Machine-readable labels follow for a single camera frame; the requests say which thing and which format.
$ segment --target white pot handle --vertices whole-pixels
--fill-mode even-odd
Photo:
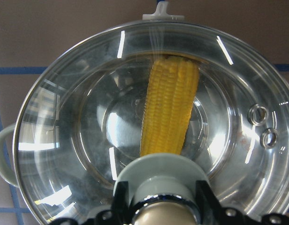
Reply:
[[[8,135],[14,132],[15,124],[12,124],[0,132],[0,176],[9,184],[18,187],[16,175],[14,171],[8,166],[4,157],[4,142]]]
[[[160,1],[153,14],[143,14],[143,20],[170,20],[170,21],[183,21],[183,15],[169,15],[167,14],[167,1]]]

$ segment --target pot lid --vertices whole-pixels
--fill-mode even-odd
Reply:
[[[221,204],[254,219],[289,206],[289,87],[242,41],[187,23],[142,21],[68,50],[37,80],[14,137],[22,194],[42,223],[108,207],[139,157],[148,78],[160,56],[199,62],[182,155]]]

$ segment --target stainless steel pot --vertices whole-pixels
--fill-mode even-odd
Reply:
[[[108,207],[117,175],[139,157],[148,77],[163,55],[200,63],[182,155],[201,166],[222,205],[254,219],[286,212],[289,86],[276,69],[221,31],[139,21],[69,49],[22,105],[14,131],[16,178],[1,163],[0,173],[18,184],[40,222],[83,222],[90,211]]]

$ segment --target white plastic part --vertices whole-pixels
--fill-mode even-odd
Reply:
[[[178,195],[192,201],[196,194],[196,181],[208,178],[204,171],[190,159],[170,154],[156,153],[140,157],[128,164],[119,174],[117,183],[128,181],[129,202],[135,204],[148,195]]]
[[[15,124],[12,124],[0,132],[0,176],[9,184],[18,187],[15,172],[8,166],[3,152],[5,139],[14,132],[14,129]]]
[[[169,15],[167,14],[167,1],[160,1],[156,7],[156,11],[153,14],[143,14],[143,20],[171,20],[171,21],[183,21],[183,15]]]

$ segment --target corn on the cob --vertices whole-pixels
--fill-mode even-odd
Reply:
[[[181,153],[198,80],[198,66],[190,60],[171,56],[154,62],[144,108],[141,156]]]

